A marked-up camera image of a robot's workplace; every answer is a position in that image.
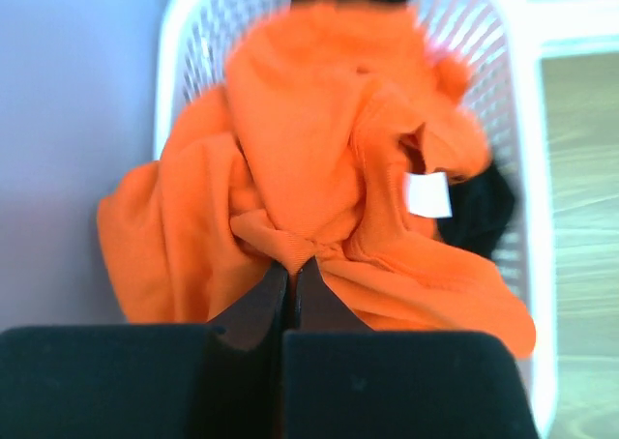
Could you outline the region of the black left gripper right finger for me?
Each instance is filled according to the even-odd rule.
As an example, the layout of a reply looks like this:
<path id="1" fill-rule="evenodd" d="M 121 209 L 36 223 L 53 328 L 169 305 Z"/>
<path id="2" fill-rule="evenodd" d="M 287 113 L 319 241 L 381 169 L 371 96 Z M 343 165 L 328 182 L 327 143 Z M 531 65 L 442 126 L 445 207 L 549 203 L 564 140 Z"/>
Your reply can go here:
<path id="1" fill-rule="evenodd" d="M 301 269 L 282 336 L 286 438 L 536 438 L 516 360 L 479 332 L 374 332 Z"/>

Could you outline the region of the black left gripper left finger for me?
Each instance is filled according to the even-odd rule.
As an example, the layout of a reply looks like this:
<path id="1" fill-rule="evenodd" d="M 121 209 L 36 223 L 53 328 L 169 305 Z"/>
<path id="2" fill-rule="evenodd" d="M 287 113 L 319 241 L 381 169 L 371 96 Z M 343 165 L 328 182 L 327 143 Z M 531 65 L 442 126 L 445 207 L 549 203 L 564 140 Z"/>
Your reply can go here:
<path id="1" fill-rule="evenodd" d="M 12 328 L 5 438 L 267 438 L 288 275 L 274 264 L 209 323 Z"/>

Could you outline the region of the orange t shirt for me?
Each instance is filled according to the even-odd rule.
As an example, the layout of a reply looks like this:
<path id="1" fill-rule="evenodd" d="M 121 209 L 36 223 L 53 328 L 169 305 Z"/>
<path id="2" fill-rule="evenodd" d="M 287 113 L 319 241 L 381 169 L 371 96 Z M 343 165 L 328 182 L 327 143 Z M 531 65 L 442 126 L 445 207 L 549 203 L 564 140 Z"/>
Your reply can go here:
<path id="1" fill-rule="evenodd" d="M 222 84 L 179 116 L 157 161 L 98 210 L 103 259 L 133 323 L 205 322 L 278 261 L 315 259 L 375 330 L 469 330 L 529 356 L 536 329 L 497 267 L 408 211 L 491 163 L 462 105 L 470 72 L 427 53 L 414 7 L 308 0 L 258 21 Z"/>

